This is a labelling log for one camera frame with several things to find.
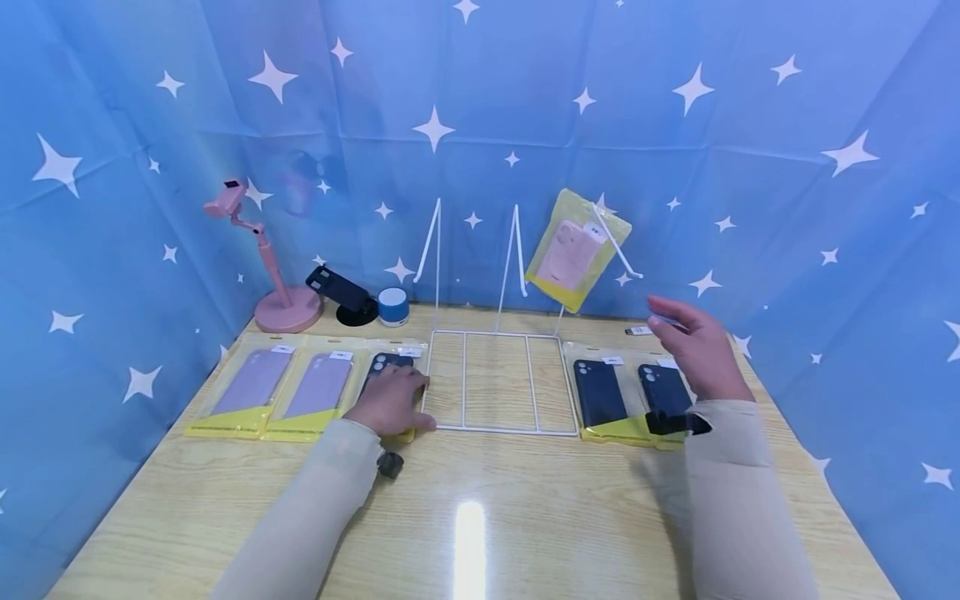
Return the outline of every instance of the phone holder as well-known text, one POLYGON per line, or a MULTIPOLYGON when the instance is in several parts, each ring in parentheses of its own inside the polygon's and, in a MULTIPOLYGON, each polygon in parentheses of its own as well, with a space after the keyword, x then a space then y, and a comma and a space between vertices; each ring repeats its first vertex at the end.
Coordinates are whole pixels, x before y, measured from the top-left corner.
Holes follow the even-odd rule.
POLYGON ((359 327, 373 323, 379 315, 379 307, 370 293, 344 276, 337 275, 326 266, 313 270, 307 286, 320 296, 326 296, 340 304, 337 321, 347 327, 359 327))
POLYGON ((240 219, 243 210, 242 199, 247 193, 247 187, 236 180, 224 181, 225 190, 217 195, 213 202, 204 204, 204 212, 215 218, 230 218, 230 224, 249 229, 256 235, 257 248, 260 258, 275 290, 267 294, 253 310, 253 318, 260 329, 268 333, 300 333, 317 322, 324 312, 323 299, 314 294, 310 288, 296 286, 288 288, 280 276, 280 267, 276 262, 276 255, 270 242, 264 235, 261 223, 249 223, 240 219))

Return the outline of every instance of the pink base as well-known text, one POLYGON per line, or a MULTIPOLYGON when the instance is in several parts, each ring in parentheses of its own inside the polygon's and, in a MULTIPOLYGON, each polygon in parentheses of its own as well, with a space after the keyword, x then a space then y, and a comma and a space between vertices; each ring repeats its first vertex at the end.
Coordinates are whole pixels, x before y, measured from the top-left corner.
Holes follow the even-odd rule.
POLYGON ((280 294, 268 294, 253 310, 256 324, 268 333, 300 333, 317 322, 324 312, 320 296, 308 287, 287 288, 293 306, 284 308, 280 294))

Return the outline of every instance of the purple phone case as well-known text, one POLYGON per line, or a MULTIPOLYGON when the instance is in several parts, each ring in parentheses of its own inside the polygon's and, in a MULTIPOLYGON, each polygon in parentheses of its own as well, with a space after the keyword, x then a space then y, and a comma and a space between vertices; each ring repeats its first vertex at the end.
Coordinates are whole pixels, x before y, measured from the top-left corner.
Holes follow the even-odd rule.
POLYGON ((287 370, 292 356, 293 354, 267 349, 251 352, 210 415, 264 406, 270 401, 270 396, 283 372, 287 370))
POLYGON ((336 408, 351 368, 349 360, 330 358, 329 353, 314 356, 283 417, 290 419, 336 408))

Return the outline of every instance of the hand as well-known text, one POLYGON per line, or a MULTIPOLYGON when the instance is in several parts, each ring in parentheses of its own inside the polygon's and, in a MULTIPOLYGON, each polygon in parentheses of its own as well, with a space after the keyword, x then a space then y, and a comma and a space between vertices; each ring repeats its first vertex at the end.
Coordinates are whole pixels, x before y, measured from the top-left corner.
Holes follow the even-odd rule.
POLYGON ((651 315, 647 320, 663 349, 677 359, 690 389, 701 400, 754 400, 754 395, 733 358, 727 332, 716 319, 700 310, 659 296, 648 299, 650 310, 676 319, 686 327, 674 325, 651 315))
POLYGON ((437 428, 434 418, 414 410, 416 391, 429 383, 430 377, 413 367, 387 365, 367 380, 363 394, 344 419, 368 426, 381 438, 403 433, 410 427, 433 431, 437 428))

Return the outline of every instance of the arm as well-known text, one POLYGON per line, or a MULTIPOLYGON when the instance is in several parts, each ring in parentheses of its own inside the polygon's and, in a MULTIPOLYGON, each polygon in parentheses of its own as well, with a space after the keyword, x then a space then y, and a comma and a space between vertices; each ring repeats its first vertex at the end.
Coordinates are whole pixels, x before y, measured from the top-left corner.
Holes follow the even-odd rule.
POLYGON ((437 422, 414 412, 430 378, 387 367, 367 381, 342 419, 327 426, 293 483, 257 523, 210 594, 213 600, 313 600, 337 542, 373 487, 380 436, 437 422))
POLYGON ((704 311, 650 297, 650 328, 677 359, 712 430, 686 439, 693 580, 701 600, 810 600, 817 586, 794 529, 754 395, 727 332, 704 311))

